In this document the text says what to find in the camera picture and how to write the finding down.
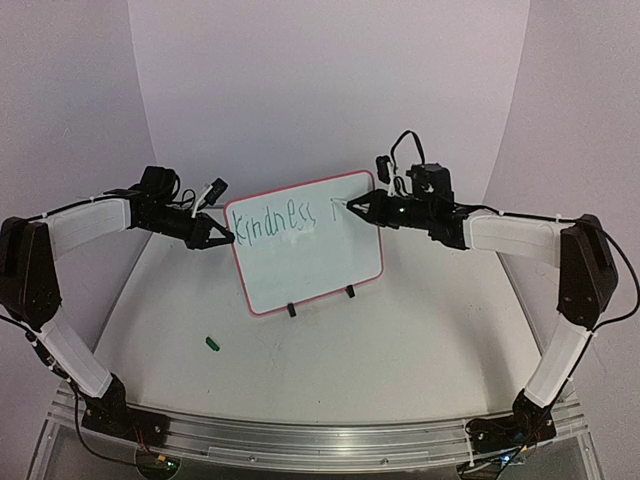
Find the pink-framed whiteboard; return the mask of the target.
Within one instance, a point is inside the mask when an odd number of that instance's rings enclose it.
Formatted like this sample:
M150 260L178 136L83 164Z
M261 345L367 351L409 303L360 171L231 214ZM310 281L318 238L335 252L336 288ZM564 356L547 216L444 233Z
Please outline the pink-framed whiteboard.
M355 199L374 178L358 170L229 202L235 263L252 315L260 317L379 278L381 234L331 198Z

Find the green marker cap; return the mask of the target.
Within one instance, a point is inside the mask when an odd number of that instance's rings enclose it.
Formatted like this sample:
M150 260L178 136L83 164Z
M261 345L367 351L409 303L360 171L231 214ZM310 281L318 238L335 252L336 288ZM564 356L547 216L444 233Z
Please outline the green marker cap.
M217 342L215 342L211 337L207 336L205 338L205 343L206 345L213 351L219 351L220 350L220 346L218 345Z

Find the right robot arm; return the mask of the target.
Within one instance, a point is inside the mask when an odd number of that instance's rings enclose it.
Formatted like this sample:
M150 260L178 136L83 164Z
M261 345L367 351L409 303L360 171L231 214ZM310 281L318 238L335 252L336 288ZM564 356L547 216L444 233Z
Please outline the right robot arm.
M548 346L520 393L532 408L549 406L577 366L618 286L609 239L594 214L577 218L505 212L455 201L449 171L439 164L406 172L411 189L379 166L383 188L346 203L365 222L423 230L445 247L492 252L544 264L557 273L558 321Z

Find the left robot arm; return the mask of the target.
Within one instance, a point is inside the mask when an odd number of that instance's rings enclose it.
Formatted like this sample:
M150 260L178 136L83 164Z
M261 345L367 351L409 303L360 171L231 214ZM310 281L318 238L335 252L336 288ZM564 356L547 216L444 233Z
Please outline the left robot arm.
M114 435L127 434L134 413L118 398L114 375L74 331L62 310L56 263L110 234L140 229L182 241L190 250L230 245L235 237L203 212L226 191L216 179L191 202L177 201L180 178L148 166L138 183L38 215L1 224L1 305L9 322L25 330L42 362L90 398L101 399L97 420Z

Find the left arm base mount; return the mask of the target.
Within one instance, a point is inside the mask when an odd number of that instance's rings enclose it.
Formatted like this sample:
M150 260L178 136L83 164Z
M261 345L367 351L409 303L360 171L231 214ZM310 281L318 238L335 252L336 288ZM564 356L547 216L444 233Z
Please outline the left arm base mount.
M142 447L162 447L167 437L169 417L127 404L126 388L115 375L102 397L80 392L85 402L82 427L118 439L136 442Z

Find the aluminium front rail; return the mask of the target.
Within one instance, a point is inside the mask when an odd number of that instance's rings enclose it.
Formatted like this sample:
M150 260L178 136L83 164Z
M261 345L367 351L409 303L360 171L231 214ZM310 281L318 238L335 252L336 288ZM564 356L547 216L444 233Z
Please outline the aluminium front rail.
M599 479L575 395L560 400L551 437L499 447L466 419L321 425L142 410L142 439L117 438L61 385L40 431L31 479L434 478Z

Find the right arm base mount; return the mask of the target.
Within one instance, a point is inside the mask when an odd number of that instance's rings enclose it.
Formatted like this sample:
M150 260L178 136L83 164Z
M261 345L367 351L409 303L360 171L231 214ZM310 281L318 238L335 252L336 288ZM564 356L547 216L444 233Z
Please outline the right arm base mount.
M556 427L549 407L539 407L519 395L508 415L474 418L465 425L472 449L485 454L517 447L532 447L556 437Z

